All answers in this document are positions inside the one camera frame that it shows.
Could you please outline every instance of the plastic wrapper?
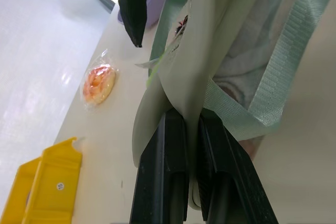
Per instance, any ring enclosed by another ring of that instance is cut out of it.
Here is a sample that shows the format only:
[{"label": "plastic wrapper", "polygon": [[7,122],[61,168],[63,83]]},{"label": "plastic wrapper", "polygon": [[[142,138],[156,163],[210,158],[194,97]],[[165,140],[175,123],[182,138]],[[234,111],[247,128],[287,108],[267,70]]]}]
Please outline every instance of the plastic wrapper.
[{"label": "plastic wrapper", "polygon": [[90,64],[81,82],[80,95],[87,109],[108,98],[118,75],[119,70],[106,49]]}]

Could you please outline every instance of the light green fabric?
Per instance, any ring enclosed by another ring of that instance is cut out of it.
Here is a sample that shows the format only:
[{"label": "light green fabric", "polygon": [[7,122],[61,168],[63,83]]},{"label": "light green fabric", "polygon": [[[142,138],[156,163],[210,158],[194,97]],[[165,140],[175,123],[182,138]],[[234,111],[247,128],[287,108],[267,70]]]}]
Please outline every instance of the light green fabric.
[{"label": "light green fabric", "polygon": [[171,107],[183,115],[187,126],[190,190],[195,181],[196,134],[202,107],[215,111],[238,140],[264,135],[277,127],[300,58],[328,0],[296,0],[246,110],[223,92],[212,77],[254,1],[166,0],[150,60],[164,53],[171,25],[186,3],[188,24],[179,48],[163,55],[139,105],[132,139],[135,166],[162,114]]}]

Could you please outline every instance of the floor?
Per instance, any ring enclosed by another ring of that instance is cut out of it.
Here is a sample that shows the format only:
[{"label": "floor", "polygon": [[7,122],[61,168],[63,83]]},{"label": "floor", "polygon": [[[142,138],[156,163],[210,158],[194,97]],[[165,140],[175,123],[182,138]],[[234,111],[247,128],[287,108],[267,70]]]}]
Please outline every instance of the floor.
[{"label": "floor", "polygon": [[0,214],[18,166],[53,144],[109,12],[97,0],[0,0]]}]

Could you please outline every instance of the mint green strap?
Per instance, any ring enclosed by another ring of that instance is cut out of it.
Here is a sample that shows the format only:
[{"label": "mint green strap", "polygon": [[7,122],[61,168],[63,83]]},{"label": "mint green strap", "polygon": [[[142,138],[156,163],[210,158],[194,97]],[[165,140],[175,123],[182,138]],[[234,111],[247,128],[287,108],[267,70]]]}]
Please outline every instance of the mint green strap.
[{"label": "mint green strap", "polygon": [[[150,60],[164,52],[172,23],[186,1],[166,0]],[[301,57],[328,2],[295,1],[248,110],[209,79],[204,107],[215,111],[237,140],[264,135],[278,126]]]},{"label": "mint green strap", "polygon": [[164,53],[168,33],[173,22],[176,21],[187,0],[166,0],[161,12],[156,30],[150,60],[160,57]]}]

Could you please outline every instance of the white table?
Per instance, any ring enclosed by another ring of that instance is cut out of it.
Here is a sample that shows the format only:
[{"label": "white table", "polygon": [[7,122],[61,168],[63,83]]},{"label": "white table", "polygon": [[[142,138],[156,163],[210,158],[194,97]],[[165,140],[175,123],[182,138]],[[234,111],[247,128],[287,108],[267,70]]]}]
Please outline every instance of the white table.
[{"label": "white table", "polygon": [[[336,0],[308,46],[300,65],[280,130],[267,136],[255,165],[280,223],[336,223],[336,45],[333,18]],[[136,110],[145,91],[155,29],[147,31],[143,48],[135,48],[111,14],[92,58],[106,48],[120,69],[108,99],[92,111],[72,102],[56,142],[84,136],[83,161],[73,224],[128,223],[137,169],[131,139]],[[187,223],[202,223],[201,213],[188,211]]]}]

